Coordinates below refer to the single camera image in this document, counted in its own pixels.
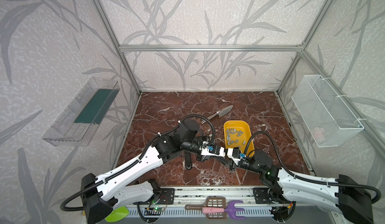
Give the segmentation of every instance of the metal trowel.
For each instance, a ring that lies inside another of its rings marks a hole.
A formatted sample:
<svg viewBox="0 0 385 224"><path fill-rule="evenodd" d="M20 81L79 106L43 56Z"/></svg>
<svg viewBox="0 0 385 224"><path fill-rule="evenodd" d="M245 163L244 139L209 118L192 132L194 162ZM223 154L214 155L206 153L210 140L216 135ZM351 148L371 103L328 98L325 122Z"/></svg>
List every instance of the metal trowel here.
<svg viewBox="0 0 385 224"><path fill-rule="evenodd" d="M213 115L207 117L208 119L212 119L214 116L218 115L219 118L221 118L222 116L226 115L227 113L229 113L231 111L231 109L233 108L233 106L227 106L226 108L223 108L221 110L218 110L217 112L215 112Z"/></svg>

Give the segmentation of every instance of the wallpaper wall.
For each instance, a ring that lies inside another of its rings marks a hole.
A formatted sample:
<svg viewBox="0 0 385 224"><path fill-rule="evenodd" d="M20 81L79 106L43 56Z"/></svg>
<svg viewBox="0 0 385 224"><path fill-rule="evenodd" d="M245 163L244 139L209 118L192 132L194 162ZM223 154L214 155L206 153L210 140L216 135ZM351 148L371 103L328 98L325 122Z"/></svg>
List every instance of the wallpaper wall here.
<svg viewBox="0 0 385 224"><path fill-rule="evenodd" d="M337 147L319 148L315 143L291 99L302 77L312 74L316 73L312 71L305 60L300 60L289 81L282 89L280 97L317 176L337 178L339 174L344 174L360 184L375 186L382 193L385 193L385 162L366 140L362 132ZM385 218L384 198L373 205L373 215L376 224L383 223Z"/></svg>
<svg viewBox="0 0 385 224"><path fill-rule="evenodd" d="M384 0L337 0L307 51L385 140L384 39Z"/></svg>
<svg viewBox="0 0 385 224"><path fill-rule="evenodd" d="M297 45L323 2L102 0L121 45ZM292 56L280 52L126 53L143 90L275 90Z"/></svg>
<svg viewBox="0 0 385 224"><path fill-rule="evenodd" d="M84 175L113 165L137 95L91 0L0 5L0 223L80 223L81 213L62 212L60 203ZM91 143L42 140L90 77L121 87Z"/></svg>

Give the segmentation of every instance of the red marble table surface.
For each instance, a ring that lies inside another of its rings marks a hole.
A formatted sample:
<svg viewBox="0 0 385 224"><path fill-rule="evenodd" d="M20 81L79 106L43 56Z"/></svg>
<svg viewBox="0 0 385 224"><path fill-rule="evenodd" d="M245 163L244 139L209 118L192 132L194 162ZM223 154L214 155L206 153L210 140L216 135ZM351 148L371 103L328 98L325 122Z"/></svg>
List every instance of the red marble table surface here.
<svg viewBox="0 0 385 224"><path fill-rule="evenodd" d="M283 163L292 171L309 173L274 92L144 92L137 107L118 165L142 152L145 144L157 132L166 132L178 124L183 116L212 113L233 105L222 118L211 119L216 127L216 144L225 147L223 124L229 120L243 120L251 132L264 130L276 141ZM209 125L201 124L207 135ZM255 149L262 149L280 165L270 141L265 135L254 139ZM191 154L192 169L184 167L184 157L175 158L141 177L142 183L155 178L159 185L261 185L259 175L237 168L230 172L218 160L196 160Z"/></svg>

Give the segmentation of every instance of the white wire mesh basket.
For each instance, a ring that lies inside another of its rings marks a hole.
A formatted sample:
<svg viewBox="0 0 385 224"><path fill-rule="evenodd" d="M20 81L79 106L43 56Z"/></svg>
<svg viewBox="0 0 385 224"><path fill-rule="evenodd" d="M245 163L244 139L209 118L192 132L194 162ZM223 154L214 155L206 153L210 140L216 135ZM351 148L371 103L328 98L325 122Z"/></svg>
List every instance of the white wire mesh basket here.
<svg viewBox="0 0 385 224"><path fill-rule="evenodd" d="M319 147L339 146L364 128L321 75L304 75L291 98Z"/></svg>

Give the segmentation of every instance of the transparent bin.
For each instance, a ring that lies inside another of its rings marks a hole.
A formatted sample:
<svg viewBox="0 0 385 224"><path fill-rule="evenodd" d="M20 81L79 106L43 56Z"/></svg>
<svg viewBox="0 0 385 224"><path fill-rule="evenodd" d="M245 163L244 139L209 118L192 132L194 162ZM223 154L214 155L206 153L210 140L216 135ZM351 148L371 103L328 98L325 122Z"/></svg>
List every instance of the transparent bin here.
<svg viewBox="0 0 385 224"><path fill-rule="evenodd" d="M319 147L339 146L364 129L321 75L304 75L291 98Z"/></svg>
<svg viewBox="0 0 385 224"><path fill-rule="evenodd" d="M119 90L116 80L91 77L43 140L55 146L87 146Z"/></svg>

